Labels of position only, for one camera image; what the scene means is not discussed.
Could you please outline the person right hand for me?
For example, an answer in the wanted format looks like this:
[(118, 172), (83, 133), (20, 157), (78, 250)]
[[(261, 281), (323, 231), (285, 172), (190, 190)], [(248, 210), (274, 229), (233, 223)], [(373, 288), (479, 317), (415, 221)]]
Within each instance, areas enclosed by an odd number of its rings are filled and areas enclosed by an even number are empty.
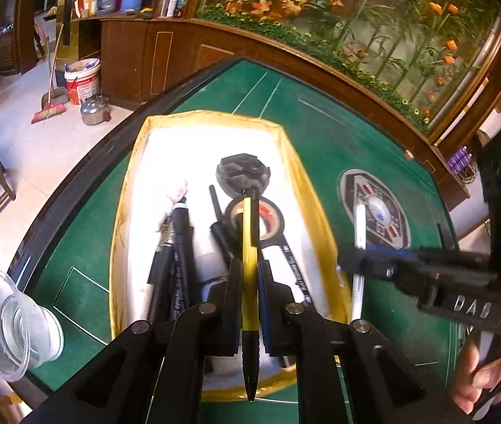
[(481, 334), (474, 330), (467, 337), (458, 356), (449, 396), (466, 414), (474, 412), (475, 405), (486, 390), (495, 388), (501, 381), (501, 358), (479, 366), (479, 340)]

